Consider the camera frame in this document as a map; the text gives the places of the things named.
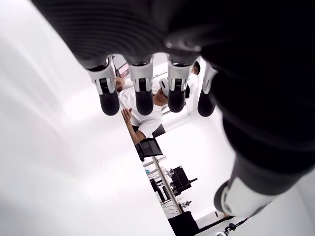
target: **black chair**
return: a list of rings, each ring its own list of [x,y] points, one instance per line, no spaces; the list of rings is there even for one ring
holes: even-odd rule
[[[136,132],[138,130],[138,127],[134,126],[133,130]],[[150,156],[159,156],[163,155],[161,149],[158,146],[158,143],[156,141],[156,137],[165,134],[165,129],[163,125],[161,124],[153,133],[153,138],[148,138],[142,140],[140,143],[136,144],[136,150],[138,152],[138,155],[140,157],[140,160],[143,162],[144,158],[150,157]]]
[[[141,161],[146,157],[163,155],[155,138],[144,139],[135,147]]]

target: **human hand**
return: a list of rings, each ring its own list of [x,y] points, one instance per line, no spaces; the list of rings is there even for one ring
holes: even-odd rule
[[[126,124],[131,124],[131,122],[130,122],[131,111],[132,111],[132,108],[130,108],[130,109],[124,108],[122,110],[122,115],[123,115],[123,118],[124,118]]]
[[[123,90],[123,86],[125,85],[125,80],[123,78],[116,76],[115,81],[117,91],[121,92]]]

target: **white wall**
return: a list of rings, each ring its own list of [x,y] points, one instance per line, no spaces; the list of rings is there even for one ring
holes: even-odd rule
[[[225,221],[198,234],[198,236],[212,236],[215,232],[224,231],[229,222],[236,224],[241,220],[243,218],[233,218],[231,221]],[[315,235],[315,231],[301,196],[296,187],[293,187],[229,235],[312,236]]]
[[[218,112],[215,111],[216,117],[220,116]],[[161,165],[168,169],[181,165],[189,179],[198,178],[192,188],[182,193],[183,201],[192,201],[186,210],[196,220],[215,210],[213,198],[219,186],[230,177],[234,151],[211,118],[193,114],[176,124],[180,126],[157,138],[167,156]]]
[[[297,183],[297,189],[315,226],[315,171],[301,178]]]
[[[0,17],[0,235],[173,236],[122,116],[55,31],[26,0]]]

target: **black fingertip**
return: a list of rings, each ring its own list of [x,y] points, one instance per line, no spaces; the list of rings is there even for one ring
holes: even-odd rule
[[[180,112],[185,105],[186,91],[169,91],[168,92],[168,107],[171,112]]]
[[[210,99],[210,93],[205,94],[203,90],[201,90],[199,101],[198,101],[198,112],[203,117],[210,116],[216,105]]]
[[[152,97],[152,90],[147,91],[140,91],[136,92],[136,105],[138,112],[143,115],[147,116],[151,114],[153,111],[153,97]]]
[[[215,205],[215,208],[220,212],[224,212],[224,210],[222,208],[222,204],[221,204],[221,197],[222,197],[223,190],[225,187],[227,187],[227,185],[228,185],[228,181],[226,181],[224,184],[222,184],[220,186],[220,188],[218,188],[218,190],[215,194],[214,205]]]
[[[103,93],[103,95],[99,96],[99,99],[102,110],[106,115],[113,116],[117,114],[119,111],[119,99],[116,90],[114,93]]]

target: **robotic arm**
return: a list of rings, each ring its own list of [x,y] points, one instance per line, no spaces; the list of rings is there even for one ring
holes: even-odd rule
[[[129,64],[138,111],[149,114],[152,56],[168,57],[169,108],[184,106],[191,67],[207,62],[198,111],[217,105],[236,152],[218,210],[252,216],[315,165],[314,9],[249,0],[32,0],[118,112],[111,54]],[[211,73],[211,65],[218,73]]]

